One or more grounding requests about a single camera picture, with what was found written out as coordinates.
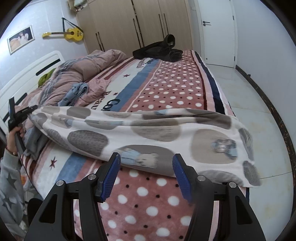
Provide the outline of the grey star sleeve forearm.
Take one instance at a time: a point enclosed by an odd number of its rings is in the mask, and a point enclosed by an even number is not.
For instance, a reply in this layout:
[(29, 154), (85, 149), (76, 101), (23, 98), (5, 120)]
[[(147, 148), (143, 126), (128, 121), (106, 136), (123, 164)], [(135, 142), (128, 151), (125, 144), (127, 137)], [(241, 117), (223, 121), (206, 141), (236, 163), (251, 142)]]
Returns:
[(8, 230), (23, 239), (26, 232), (20, 227), (25, 210), (19, 158), (4, 151), (1, 159), (1, 218)]

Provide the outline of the person left hand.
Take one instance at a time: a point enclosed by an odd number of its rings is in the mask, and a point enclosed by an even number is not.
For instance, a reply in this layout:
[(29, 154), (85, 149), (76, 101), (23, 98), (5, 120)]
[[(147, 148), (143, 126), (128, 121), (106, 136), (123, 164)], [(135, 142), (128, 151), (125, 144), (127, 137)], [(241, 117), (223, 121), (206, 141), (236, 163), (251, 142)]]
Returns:
[(20, 136), (23, 137), (24, 136), (24, 129), (20, 126), (15, 127), (14, 129), (12, 129), (7, 137), (7, 144), (6, 144), (6, 149), (13, 155), (16, 156), (17, 154), (17, 148), (16, 148), (16, 141), (15, 141), (15, 134), (19, 132)]

